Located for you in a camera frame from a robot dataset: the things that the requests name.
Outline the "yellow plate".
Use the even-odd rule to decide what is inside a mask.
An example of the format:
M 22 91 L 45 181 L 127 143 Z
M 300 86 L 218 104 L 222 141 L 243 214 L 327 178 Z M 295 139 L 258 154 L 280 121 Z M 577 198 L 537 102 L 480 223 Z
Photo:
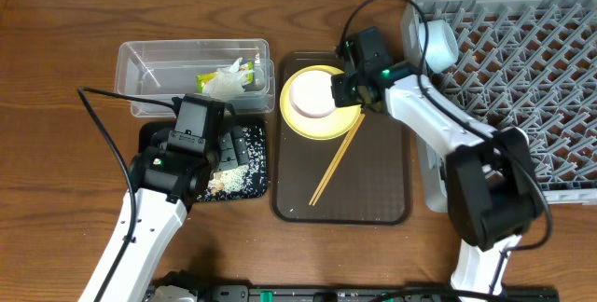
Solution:
M 329 65 L 312 65 L 298 70 L 290 76 L 280 94 L 280 110 L 285 123 L 297 134 L 313 140 L 330 140 L 342 136 L 357 121 L 361 114 L 358 105 L 349 107 L 336 107 L 329 116 L 323 118 L 307 118 L 294 110 L 289 101 L 289 89 L 293 80 L 301 73 L 312 70 L 321 70 L 332 75 L 342 74 L 342 70 Z

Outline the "white bowl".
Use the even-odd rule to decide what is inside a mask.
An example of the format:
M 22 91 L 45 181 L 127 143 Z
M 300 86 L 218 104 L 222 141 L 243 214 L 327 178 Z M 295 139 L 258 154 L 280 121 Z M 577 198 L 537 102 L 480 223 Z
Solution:
M 291 83 L 289 101 L 295 111 L 307 118 L 323 118 L 336 110 L 331 91 L 332 74 L 312 70 L 299 74 Z

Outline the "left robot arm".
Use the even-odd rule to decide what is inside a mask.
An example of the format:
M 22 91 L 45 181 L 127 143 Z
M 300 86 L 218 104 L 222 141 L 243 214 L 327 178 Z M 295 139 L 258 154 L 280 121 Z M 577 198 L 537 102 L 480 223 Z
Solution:
M 83 301 L 140 301 L 157 265 L 216 172 L 248 162 L 234 107 L 198 94 L 166 104 L 173 121 L 145 124 L 139 151 L 125 162 L 86 98 L 78 95 L 117 158 L 127 193 L 117 224 L 81 295 Z

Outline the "light blue bowl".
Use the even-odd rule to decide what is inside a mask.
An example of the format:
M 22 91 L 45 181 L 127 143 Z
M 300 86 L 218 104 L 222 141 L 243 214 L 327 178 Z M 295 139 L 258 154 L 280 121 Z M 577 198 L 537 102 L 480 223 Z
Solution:
M 429 21 L 426 27 L 428 37 L 425 62 L 433 73 L 441 73 L 456 64 L 459 48 L 450 25 L 443 20 Z M 423 48 L 426 32 L 424 24 L 419 24 L 419 44 Z

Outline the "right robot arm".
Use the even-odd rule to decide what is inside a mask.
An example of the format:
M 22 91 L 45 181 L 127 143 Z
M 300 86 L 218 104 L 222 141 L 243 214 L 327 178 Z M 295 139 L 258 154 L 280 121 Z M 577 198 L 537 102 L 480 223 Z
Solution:
M 430 82 L 423 70 L 447 69 L 458 59 L 451 28 L 422 23 L 417 67 L 393 62 L 381 32 L 342 34 L 337 54 L 344 72 L 332 78 L 338 107 L 379 106 L 405 124 L 441 158 L 447 211 L 461 238 L 450 285 L 463 301 L 504 299 L 501 280 L 521 237 L 540 215 L 550 217 L 533 170 L 529 138 L 519 128 L 497 130 L 469 117 Z

